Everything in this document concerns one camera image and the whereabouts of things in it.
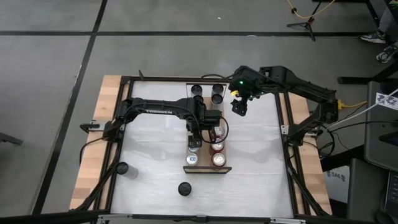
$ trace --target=table leg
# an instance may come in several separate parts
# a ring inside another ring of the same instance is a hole
[[[353,158],[364,160],[364,146],[357,146],[348,151],[321,160],[322,171],[329,171],[337,167],[348,166]]]
[[[8,134],[0,133],[0,142],[9,142],[15,145],[21,145],[23,140],[9,136]]]

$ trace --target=shoe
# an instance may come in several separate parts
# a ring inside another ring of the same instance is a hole
[[[365,34],[359,36],[361,40],[365,40],[368,42],[372,42],[375,44],[385,44],[386,43],[386,34],[383,34],[381,31],[376,30],[373,33]]]
[[[398,48],[395,44],[386,47],[381,53],[376,56],[376,59],[381,63],[387,63],[392,56],[397,53]]]

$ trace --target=wooden board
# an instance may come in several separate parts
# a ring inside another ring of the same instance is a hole
[[[100,121],[111,120],[113,117],[114,106],[118,95],[119,84],[121,76],[106,75],[103,79],[101,90],[99,91],[97,105],[94,112],[94,119]],[[284,105],[283,95],[281,96],[282,112],[284,121],[287,121],[286,108]],[[290,94],[290,104],[292,105],[294,122],[299,123],[309,116],[307,101],[305,98]],[[87,141],[100,138],[102,133],[91,132],[88,135]],[[305,138],[305,141],[316,144],[312,138]],[[101,166],[104,159],[106,143],[98,141],[86,147],[83,159],[81,162],[79,174],[76,180],[75,190],[73,191],[70,208],[76,208],[93,190],[93,187],[98,183]],[[331,214],[329,198],[326,191],[325,180],[318,158],[318,151],[311,145],[304,144],[299,147],[305,183],[308,190],[314,196],[315,200],[322,206],[322,208]],[[104,208],[106,200],[106,192],[103,191],[100,208]],[[301,194],[297,186],[295,186],[298,210],[303,213],[303,204]]]
[[[292,106],[293,121],[298,124],[305,118],[310,116],[308,111],[308,105],[305,98],[289,93],[290,104]],[[283,94],[280,94],[280,103],[282,105],[282,114],[284,117],[284,123],[289,124],[287,119],[286,105]],[[304,141],[310,142],[317,145],[314,138],[304,137]],[[327,213],[331,214],[331,207],[329,203],[328,192],[326,191],[325,179],[323,177],[322,167],[319,161],[318,149],[311,146],[310,144],[303,144],[298,147],[300,151],[300,158],[304,173],[304,180],[307,189],[311,192],[314,199],[321,205],[322,209]],[[289,147],[290,155],[293,154],[293,148]],[[301,197],[300,189],[295,184],[295,193],[297,199],[297,208],[299,214],[304,214],[303,200]]]

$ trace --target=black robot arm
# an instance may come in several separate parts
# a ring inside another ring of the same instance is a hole
[[[128,98],[121,102],[115,119],[105,124],[104,140],[118,142],[123,137],[124,124],[134,121],[142,113],[174,115],[187,121],[188,146],[201,147],[201,132],[220,125],[221,112],[208,110],[206,105],[194,98],[182,98],[177,101],[143,100]]]
[[[261,67],[257,72],[247,66],[240,66],[234,73],[229,90],[241,100],[231,104],[233,111],[246,115],[247,102],[267,93],[291,92],[319,103],[314,113],[300,124],[290,124],[287,130],[289,144],[301,146],[305,133],[322,125],[338,120],[338,103],[335,90],[329,90],[297,78],[283,66]]]

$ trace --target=cable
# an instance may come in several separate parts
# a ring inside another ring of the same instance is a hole
[[[358,114],[356,114],[356,115],[354,115],[354,116],[352,116],[352,117],[343,119],[343,120],[341,120],[341,121],[339,121],[339,122],[337,122],[337,123],[335,123],[335,124],[332,124],[332,125],[329,126],[326,130],[328,130],[328,129],[334,127],[334,126],[336,126],[337,124],[341,124],[341,123],[343,123],[343,122],[345,122],[345,121],[348,121],[348,120],[350,120],[350,119],[352,119],[352,118],[355,118],[355,117],[357,117],[357,116],[359,116],[359,115],[361,115],[361,114],[363,114],[363,113],[369,111],[370,109],[372,109],[372,108],[374,108],[375,106],[377,106],[378,104],[384,102],[387,98],[389,98],[390,96],[394,95],[394,94],[397,93],[397,92],[398,92],[398,89],[394,90],[392,93],[390,93],[390,95],[384,97],[381,101],[378,101],[377,103],[373,104],[373,105],[372,105],[371,107],[369,107],[368,109],[366,109],[366,110],[364,110],[364,111],[362,111],[362,112],[360,112],[360,113],[358,113]]]
[[[389,124],[398,124],[398,121],[363,121],[363,122],[358,122],[358,123],[354,123],[354,124],[349,124],[346,126],[342,126],[340,128],[336,128],[332,131],[330,131],[331,133],[334,133],[337,130],[343,129],[343,128],[348,128],[348,127],[352,127],[352,126],[356,126],[359,124],[371,124],[371,123],[389,123]]]
[[[127,115],[132,111],[132,110],[131,110],[132,108],[139,109],[139,110],[145,110],[144,108],[138,108],[138,107],[136,107],[137,105],[164,106],[164,107],[176,108],[176,109],[184,110],[184,111],[190,113],[190,114],[193,116],[193,119],[195,120],[196,124],[198,125],[198,128],[200,127],[198,118],[197,118],[191,111],[189,111],[188,109],[183,108],[183,107],[180,107],[180,106],[166,105],[166,104],[162,104],[162,103],[138,103],[138,104],[135,104],[135,105],[131,105],[131,106],[127,109],[127,112],[126,112],[126,114],[124,115],[124,117],[127,117]],[[221,119],[224,120],[224,122],[225,122],[225,124],[226,124],[226,128],[227,128],[225,137],[224,137],[221,141],[218,141],[218,142],[211,142],[211,141],[205,140],[205,139],[203,138],[203,135],[201,134],[201,131],[199,131],[199,135],[200,135],[202,141],[204,141],[204,142],[206,142],[206,143],[210,143],[210,144],[218,144],[218,143],[221,143],[221,142],[225,141],[225,139],[228,137],[228,134],[229,134],[229,124],[228,124],[227,120],[226,120],[223,116],[221,116]]]
[[[347,146],[345,146],[345,145],[341,142],[340,136],[339,136],[337,133],[334,133],[334,134],[337,136],[338,142],[340,142],[340,144],[341,144],[344,148],[346,148],[347,151],[349,151],[350,153],[352,153],[352,155],[354,155],[355,158],[358,158],[358,156],[357,156],[355,153],[353,153],[353,152],[351,151],[351,149],[349,149]]]
[[[293,150],[293,154],[289,157],[289,159],[291,159],[291,158],[293,158],[294,157],[294,150]]]
[[[301,19],[308,19],[308,18],[311,18],[311,17],[314,17],[314,16],[318,15],[319,13],[323,12],[323,10],[327,9],[330,5],[332,5],[335,1],[336,1],[336,0],[333,0],[331,3],[329,3],[329,4],[328,4],[327,6],[325,6],[323,9],[319,10],[319,12],[317,12],[317,13],[315,13],[315,14],[312,14],[311,16],[300,16],[300,15],[297,13],[296,8],[293,7],[293,5],[292,5],[292,3],[290,2],[290,0],[287,0],[287,2],[288,2],[289,5],[290,5],[290,8],[292,9],[292,12],[294,12],[294,14],[296,14],[296,16],[299,17],[299,18],[301,18]]]
[[[303,141],[304,143],[307,143],[307,144],[310,144],[311,146],[313,146],[313,147],[315,147],[316,149],[318,149],[318,151],[319,151],[319,148],[316,146],[316,145],[314,145],[314,144],[312,144],[312,143],[310,143],[310,142],[306,142],[306,141]]]
[[[85,147],[86,147],[87,145],[93,143],[93,142],[96,142],[96,141],[99,141],[99,140],[102,140],[102,139],[103,139],[102,137],[99,138],[99,139],[94,139],[94,140],[89,141],[88,143],[84,144],[83,147],[81,147],[81,149],[80,149],[80,156],[79,156],[79,165],[81,164],[81,160],[82,160],[82,158],[83,158],[83,152],[84,152],[84,150],[85,150]]]
[[[366,102],[367,102],[367,101],[360,102],[360,103],[357,103],[357,104],[355,104],[355,105],[343,105],[343,107],[344,107],[344,108],[355,108],[355,107],[357,107],[357,106],[363,106],[363,105],[365,105]]]
[[[356,108],[352,113],[350,113],[349,115],[345,116],[345,118],[340,119],[339,121],[344,120],[344,119],[348,118],[349,116],[355,114],[355,112],[357,112],[359,109],[361,109],[365,105],[366,105],[366,103],[362,104],[362,106],[360,106],[359,108]]]
[[[219,74],[207,74],[207,75],[202,75],[202,76],[200,77],[200,79],[204,79],[204,78],[210,77],[210,76],[220,77],[220,78],[221,78],[220,80],[226,80],[227,82],[229,82],[229,84],[232,85],[231,80],[228,79],[228,78],[231,77],[232,75],[230,75],[230,76],[228,76],[228,77],[224,77],[224,76],[219,75]]]

